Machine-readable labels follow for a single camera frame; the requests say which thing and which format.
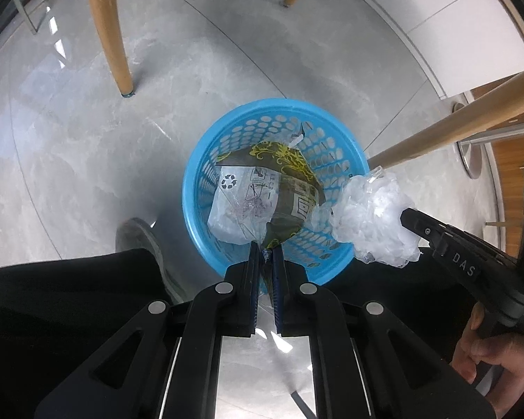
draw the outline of human hand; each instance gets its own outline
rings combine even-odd
[[[492,404],[497,419],[500,419],[524,392],[524,336],[508,333],[481,339],[476,330],[484,316],[485,309],[477,303],[456,345],[450,365],[468,383],[474,381],[475,365],[480,361],[504,367],[501,378],[485,397]]]

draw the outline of white wall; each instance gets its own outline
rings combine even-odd
[[[421,56],[440,97],[524,70],[524,41],[499,0],[372,2]]]

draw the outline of green printed package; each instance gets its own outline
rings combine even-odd
[[[271,249],[294,236],[318,203],[322,185],[296,148],[260,142],[222,154],[208,227],[221,241]]]

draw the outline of basket rim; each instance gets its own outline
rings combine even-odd
[[[274,97],[270,99],[261,99],[248,104],[240,105],[235,109],[229,111],[217,121],[215,121],[211,127],[205,132],[204,135],[200,138],[196,147],[192,151],[190,158],[188,159],[188,164],[184,171],[183,177],[183,187],[182,187],[182,206],[183,206],[183,215],[184,221],[187,227],[188,235],[194,242],[196,249],[200,252],[202,258],[211,266],[218,274],[223,275],[218,267],[221,266],[221,261],[212,253],[210,247],[206,242],[206,238],[202,237],[203,231],[200,229],[200,223],[195,218],[196,209],[195,201],[196,194],[194,193],[194,187],[197,182],[198,177],[202,171],[201,160],[204,157],[205,151],[211,145],[213,140],[218,136],[224,129],[229,125],[235,124],[235,121],[244,117],[245,114],[252,112],[259,112],[261,110],[271,110],[273,113],[278,111],[304,111],[306,113],[315,114],[317,117],[325,120],[328,124],[335,126],[339,132],[344,137],[344,141],[349,141],[351,147],[354,149],[357,157],[361,161],[363,166],[364,173],[369,173],[369,164],[365,157],[364,151],[359,146],[355,138],[353,137],[351,130],[338,120],[336,117],[323,110],[320,107],[317,107],[314,104],[308,102],[299,101],[296,99],[287,99],[283,97]],[[348,251],[342,258],[337,261],[337,265],[328,270],[326,273],[319,276],[318,280],[315,283],[325,284],[329,280],[337,276],[345,266],[350,263],[353,258],[352,250]]]

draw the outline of metal screw head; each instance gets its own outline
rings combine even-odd
[[[217,291],[219,294],[230,293],[230,292],[233,291],[233,285],[230,284],[229,282],[219,282],[219,283],[216,285],[216,291]]]
[[[382,307],[382,304],[379,304],[378,302],[369,302],[366,305],[366,309],[371,315],[380,315],[384,312],[384,307]]]
[[[163,301],[153,301],[148,307],[150,313],[157,315],[158,313],[165,312],[165,303]]]
[[[314,284],[305,283],[299,287],[299,290],[303,294],[314,294],[316,293],[317,288]]]

